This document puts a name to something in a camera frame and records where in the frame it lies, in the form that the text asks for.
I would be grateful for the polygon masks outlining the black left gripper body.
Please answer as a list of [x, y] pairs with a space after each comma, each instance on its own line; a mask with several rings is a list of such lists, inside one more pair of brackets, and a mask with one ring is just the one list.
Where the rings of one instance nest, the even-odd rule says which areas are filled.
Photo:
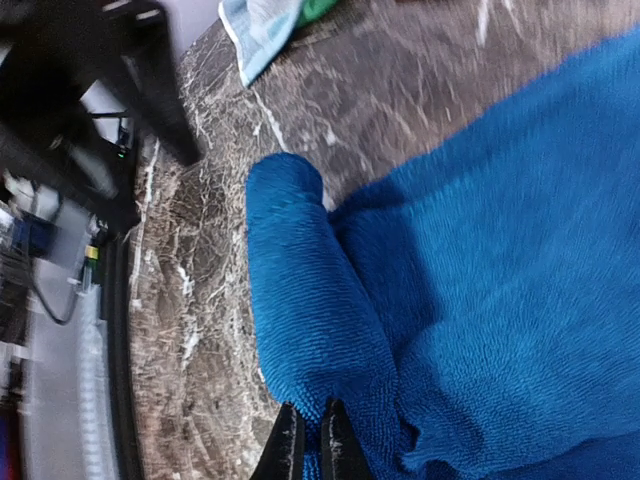
[[126, 52], [126, 27], [134, 19], [165, 20], [165, 8], [158, 1], [2, 2], [7, 54], [1, 61], [1, 124], [30, 146], [66, 154], [76, 165], [114, 161], [81, 98], [99, 82], [150, 130]]

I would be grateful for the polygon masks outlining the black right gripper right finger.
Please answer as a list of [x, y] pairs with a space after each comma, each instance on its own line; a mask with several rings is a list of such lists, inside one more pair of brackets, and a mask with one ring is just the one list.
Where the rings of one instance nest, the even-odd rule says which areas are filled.
[[321, 424], [323, 480], [372, 480], [367, 459], [343, 402], [331, 399]]

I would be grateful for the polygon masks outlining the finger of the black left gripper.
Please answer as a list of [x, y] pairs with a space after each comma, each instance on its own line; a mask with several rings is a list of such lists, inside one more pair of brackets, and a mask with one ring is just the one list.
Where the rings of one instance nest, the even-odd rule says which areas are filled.
[[126, 52], [133, 60], [143, 100], [143, 123], [180, 164], [197, 163], [201, 151], [179, 97], [167, 22], [134, 19], [126, 33]]
[[32, 147], [5, 124], [1, 124], [1, 166], [59, 192], [117, 233], [127, 233], [140, 222], [129, 185], [102, 193], [69, 156]]

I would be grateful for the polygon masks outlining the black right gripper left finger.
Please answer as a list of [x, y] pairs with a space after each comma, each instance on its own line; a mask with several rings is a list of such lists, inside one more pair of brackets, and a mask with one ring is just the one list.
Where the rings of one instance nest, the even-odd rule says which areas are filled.
[[302, 480], [305, 420], [290, 403], [283, 403], [251, 480]]

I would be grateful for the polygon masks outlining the royal blue microfiber towel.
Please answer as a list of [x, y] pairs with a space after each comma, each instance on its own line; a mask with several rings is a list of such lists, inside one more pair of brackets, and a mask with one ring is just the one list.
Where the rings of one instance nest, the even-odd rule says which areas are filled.
[[334, 211], [303, 157], [246, 183], [258, 356], [344, 404], [376, 479], [639, 475], [639, 34], [573, 56]]

